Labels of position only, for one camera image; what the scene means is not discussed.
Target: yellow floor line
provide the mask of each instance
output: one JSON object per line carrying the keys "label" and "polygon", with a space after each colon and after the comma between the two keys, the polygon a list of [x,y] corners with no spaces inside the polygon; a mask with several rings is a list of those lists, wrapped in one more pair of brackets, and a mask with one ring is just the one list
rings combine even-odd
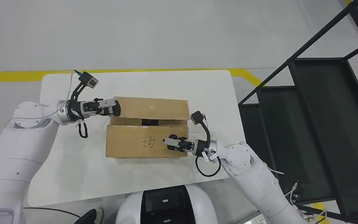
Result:
{"label": "yellow floor line", "polygon": [[[109,69],[109,70],[86,70],[89,73],[111,72],[161,72],[161,71],[198,71],[198,70],[228,70],[232,77],[243,77],[254,86],[261,83],[257,77],[243,68],[198,68],[198,69]],[[70,71],[15,71],[0,72],[0,82],[39,82],[47,74],[69,73]]]}
{"label": "yellow floor line", "polygon": [[[323,202],[318,202],[318,203],[314,203],[312,204],[313,205],[313,208],[316,208],[316,209],[320,209],[320,210],[325,210],[325,206],[324,206],[324,203]],[[319,216],[318,217],[318,220],[321,220],[324,218],[324,215],[323,216]],[[329,218],[326,218],[326,224],[329,224]]]}

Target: handwritten number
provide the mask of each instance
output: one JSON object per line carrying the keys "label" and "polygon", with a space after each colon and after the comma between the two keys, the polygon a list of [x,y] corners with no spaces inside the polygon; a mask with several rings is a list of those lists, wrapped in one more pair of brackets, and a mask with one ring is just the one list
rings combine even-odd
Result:
{"label": "handwritten number", "polygon": [[147,147],[147,145],[148,145],[148,146],[150,146],[150,148],[153,148],[155,142],[156,142],[156,140],[152,139],[152,136],[150,137],[148,144],[147,144],[147,140],[142,141],[143,147]]}
{"label": "handwritten number", "polygon": [[151,136],[150,140],[149,140],[149,145],[152,145],[152,146],[150,148],[153,148],[155,141],[156,140],[152,139],[152,136]]}

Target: white table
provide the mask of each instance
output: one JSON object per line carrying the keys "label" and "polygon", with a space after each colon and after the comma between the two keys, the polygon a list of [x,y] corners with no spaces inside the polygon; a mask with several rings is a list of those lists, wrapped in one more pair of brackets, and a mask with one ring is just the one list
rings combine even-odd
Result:
{"label": "white table", "polygon": [[[99,84],[87,87],[79,100],[114,96],[185,99],[190,113],[206,114],[213,137],[222,143],[244,141],[244,131],[228,71],[177,71],[94,73]],[[72,89],[78,84],[74,75]],[[69,75],[50,74],[44,77],[40,103],[53,104],[64,99],[69,88]],[[46,163],[29,187],[31,206],[70,202],[141,190],[223,179],[221,170],[212,178],[201,176],[195,157],[118,159],[105,157],[106,126],[109,118],[94,116],[86,120],[87,139],[78,135],[74,124],[61,126]],[[189,137],[205,139],[200,125],[189,124]],[[205,173],[212,173],[218,164],[199,160]]]}

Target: cardboard box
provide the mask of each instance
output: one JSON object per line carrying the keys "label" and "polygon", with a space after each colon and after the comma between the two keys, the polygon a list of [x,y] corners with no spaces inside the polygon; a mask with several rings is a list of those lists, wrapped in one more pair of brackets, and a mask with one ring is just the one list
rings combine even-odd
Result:
{"label": "cardboard box", "polygon": [[106,157],[173,158],[186,152],[168,150],[171,134],[188,137],[186,100],[118,97],[121,115],[107,126]]}

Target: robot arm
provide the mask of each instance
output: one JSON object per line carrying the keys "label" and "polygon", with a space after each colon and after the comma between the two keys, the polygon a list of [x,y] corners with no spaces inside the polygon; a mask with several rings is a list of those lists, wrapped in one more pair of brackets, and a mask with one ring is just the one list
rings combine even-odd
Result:
{"label": "robot arm", "polygon": [[204,157],[206,161],[219,159],[228,175],[237,183],[246,198],[272,224],[307,223],[285,198],[279,181],[267,165],[244,142],[223,147],[220,142],[210,140],[210,133],[203,123],[203,115],[197,111],[192,114],[194,124],[201,124],[207,140],[188,141],[171,135],[163,140],[169,150],[192,152]]}
{"label": "robot arm", "polygon": [[7,216],[10,223],[25,223],[23,199],[32,178],[48,158],[60,125],[93,115],[120,115],[120,105],[114,99],[77,101],[86,86],[94,88],[98,83],[87,72],[80,74],[81,83],[70,100],[49,106],[24,102],[16,108],[13,119],[1,133],[0,221],[2,216]]}

